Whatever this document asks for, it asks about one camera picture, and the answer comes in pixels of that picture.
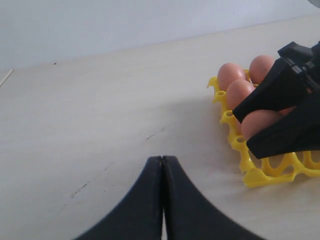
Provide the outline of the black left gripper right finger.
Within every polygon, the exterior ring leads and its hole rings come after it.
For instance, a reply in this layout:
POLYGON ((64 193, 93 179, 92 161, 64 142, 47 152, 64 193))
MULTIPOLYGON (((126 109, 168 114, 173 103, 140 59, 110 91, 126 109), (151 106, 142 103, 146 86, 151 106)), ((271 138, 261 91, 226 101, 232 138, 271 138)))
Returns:
POLYGON ((259 240, 212 205, 175 156, 162 157, 162 203, 169 240, 259 240))

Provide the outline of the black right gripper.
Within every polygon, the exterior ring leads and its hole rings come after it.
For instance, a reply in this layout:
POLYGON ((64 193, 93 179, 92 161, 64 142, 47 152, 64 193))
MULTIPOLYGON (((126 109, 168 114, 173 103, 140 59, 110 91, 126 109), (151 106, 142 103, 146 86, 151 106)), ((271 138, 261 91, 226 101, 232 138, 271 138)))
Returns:
POLYGON ((306 47, 292 41, 277 53, 262 83, 232 111, 242 122, 257 110, 296 106, 246 142, 258 159, 320 149, 320 42, 306 47))

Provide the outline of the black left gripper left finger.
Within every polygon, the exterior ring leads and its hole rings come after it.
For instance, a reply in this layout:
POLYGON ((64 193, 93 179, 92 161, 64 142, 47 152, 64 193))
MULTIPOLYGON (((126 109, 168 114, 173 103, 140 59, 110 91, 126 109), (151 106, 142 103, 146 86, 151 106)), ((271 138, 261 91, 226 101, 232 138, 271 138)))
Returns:
POLYGON ((78 240, 160 240, 162 238, 162 158, 147 159, 125 197, 78 240))

